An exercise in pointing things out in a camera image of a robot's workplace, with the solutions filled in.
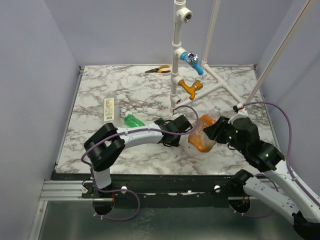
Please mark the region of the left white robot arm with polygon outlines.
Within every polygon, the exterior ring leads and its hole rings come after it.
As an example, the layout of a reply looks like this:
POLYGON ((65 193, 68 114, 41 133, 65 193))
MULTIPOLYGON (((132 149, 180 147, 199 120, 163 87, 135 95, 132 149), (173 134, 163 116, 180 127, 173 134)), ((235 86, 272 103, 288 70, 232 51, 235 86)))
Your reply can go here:
POLYGON ((93 168, 93 191, 101 198, 110 194, 110 167, 123 150, 144 144, 178 147, 181 135, 189 129, 192 129, 192 124, 184 115, 174 120, 158 119, 148 125, 132 128, 106 123, 83 144, 93 168))

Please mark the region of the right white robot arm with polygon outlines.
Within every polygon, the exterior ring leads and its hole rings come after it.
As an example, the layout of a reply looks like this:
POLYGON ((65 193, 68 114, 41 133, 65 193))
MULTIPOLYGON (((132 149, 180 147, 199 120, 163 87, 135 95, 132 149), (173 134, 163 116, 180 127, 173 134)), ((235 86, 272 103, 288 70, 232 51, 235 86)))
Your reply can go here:
POLYGON ((292 225, 304 240, 320 238, 320 197, 298 176, 291 176, 284 155, 272 144, 260 139, 258 127, 250 118, 230 120, 220 117, 204 128, 210 140, 228 144, 244 159, 276 183, 283 193, 270 188, 246 170, 231 179, 230 191, 241 196, 253 196, 276 210, 292 225))

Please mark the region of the orange label tea bottle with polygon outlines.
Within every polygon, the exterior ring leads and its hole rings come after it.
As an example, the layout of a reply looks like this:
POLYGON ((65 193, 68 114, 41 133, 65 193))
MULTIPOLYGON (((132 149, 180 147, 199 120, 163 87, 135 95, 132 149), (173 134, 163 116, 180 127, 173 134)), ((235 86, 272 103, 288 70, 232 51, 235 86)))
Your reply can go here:
POLYGON ((203 129, 215 124, 220 116, 221 109, 218 106, 214 106, 208 114, 201 116, 195 131, 190 133, 188 136, 188 143, 194 146, 198 151, 208 153, 216 142, 214 140, 210 140, 204 133, 203 129))

